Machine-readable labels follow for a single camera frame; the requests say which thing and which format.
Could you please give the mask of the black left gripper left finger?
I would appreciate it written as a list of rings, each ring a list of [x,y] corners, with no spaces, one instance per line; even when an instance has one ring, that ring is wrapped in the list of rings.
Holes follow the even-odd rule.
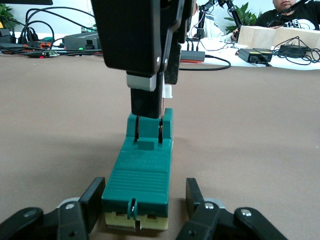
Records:
[[[96,177],[80,198],[66,199],[49,213],[23,208],[0,224],[2,240],[87,240],[102,212],[104,177]]]

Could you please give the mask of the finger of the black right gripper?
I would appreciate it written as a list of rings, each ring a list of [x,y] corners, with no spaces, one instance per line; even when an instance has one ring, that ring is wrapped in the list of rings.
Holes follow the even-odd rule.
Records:
[[[161,1],[161,72],[166,84],[178,81],[181,49],[191,27],[193,0]]]
[[[161,2],[91,2],[105,64],[126,71],[131,112],[157,119],[161,114]]]

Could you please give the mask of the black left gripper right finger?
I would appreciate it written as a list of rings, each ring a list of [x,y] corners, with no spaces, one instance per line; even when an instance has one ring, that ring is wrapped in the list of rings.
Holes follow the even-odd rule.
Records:
[[[251,207],[230,213],[216,200],[203,198],[197,180],[186,179],[186,208],[189,220],[177,240],[286,240],[266,217]]]

